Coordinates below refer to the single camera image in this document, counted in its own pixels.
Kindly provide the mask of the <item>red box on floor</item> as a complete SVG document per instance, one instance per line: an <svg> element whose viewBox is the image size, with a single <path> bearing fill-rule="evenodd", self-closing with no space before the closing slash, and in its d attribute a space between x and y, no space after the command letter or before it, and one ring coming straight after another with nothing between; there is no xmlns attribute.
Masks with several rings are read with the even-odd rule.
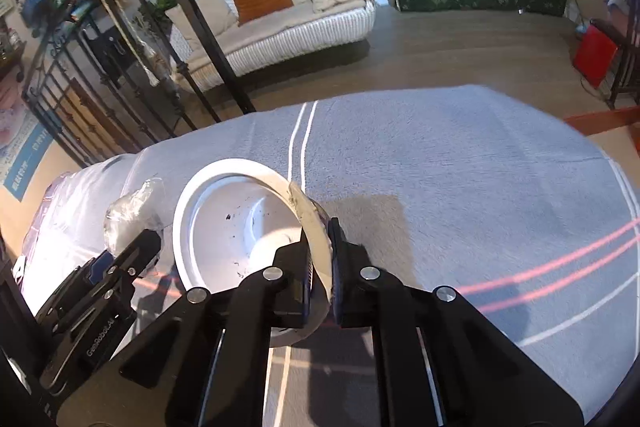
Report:
<svg viewBox="0 0 640 427"><path fill-rule="evenodd" d="M617 53L618 45L596 26L590 25L573 58L573 66L593 89L605 80Z"/></svg>

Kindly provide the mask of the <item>clear crumpled plastic wrap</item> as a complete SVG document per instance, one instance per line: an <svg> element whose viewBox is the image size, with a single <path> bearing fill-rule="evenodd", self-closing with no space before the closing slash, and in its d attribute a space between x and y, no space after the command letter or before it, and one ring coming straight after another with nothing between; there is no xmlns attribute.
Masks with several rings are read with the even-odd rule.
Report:
<svg viewBox="0 0 640 427"><path fill-rule="evenodd" d="M160 178L145 180L142 185L107 208L103 236L105 248L117 258L144 230L163 234L165 219L162 206L164 182Z"/></svg>

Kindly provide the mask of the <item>white wicker swing sofa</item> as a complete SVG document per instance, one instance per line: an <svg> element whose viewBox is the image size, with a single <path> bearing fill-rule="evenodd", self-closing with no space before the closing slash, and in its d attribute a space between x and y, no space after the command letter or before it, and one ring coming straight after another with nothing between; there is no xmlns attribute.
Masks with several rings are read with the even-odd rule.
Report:
<svg viewBox="0 0 640 427"><path fill-rule="evenodd" d="M374 0L195 0L233 72L367 38Z"/></svg>

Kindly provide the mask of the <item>grey striped bed sheet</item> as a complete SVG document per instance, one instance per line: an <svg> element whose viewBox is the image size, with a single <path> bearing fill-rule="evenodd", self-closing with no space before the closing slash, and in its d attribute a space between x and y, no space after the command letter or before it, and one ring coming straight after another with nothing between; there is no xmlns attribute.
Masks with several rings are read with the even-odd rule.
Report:
<svg viewBox="0 0 640 427"><path fill-rule="evenodd" d="M594 418L639 354L639 192L596 144L477 86L360 93L236 118L63 176L24 252L40 308L103 247L109 205L161 179L260 162L298 182L376 265L457 288Z"/></svg>

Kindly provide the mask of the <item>black iron bed frame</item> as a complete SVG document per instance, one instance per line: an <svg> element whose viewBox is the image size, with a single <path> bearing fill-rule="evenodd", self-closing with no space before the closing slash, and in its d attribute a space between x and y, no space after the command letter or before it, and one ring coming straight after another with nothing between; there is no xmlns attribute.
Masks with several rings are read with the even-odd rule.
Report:
<svg viewBox="0 0 640 427"><path fill-rule="evenodd" d="M242 89L195 0L35 0L38 44L22 99L81 167L221 120L171 31L186 27L242 114Z"/></svg>

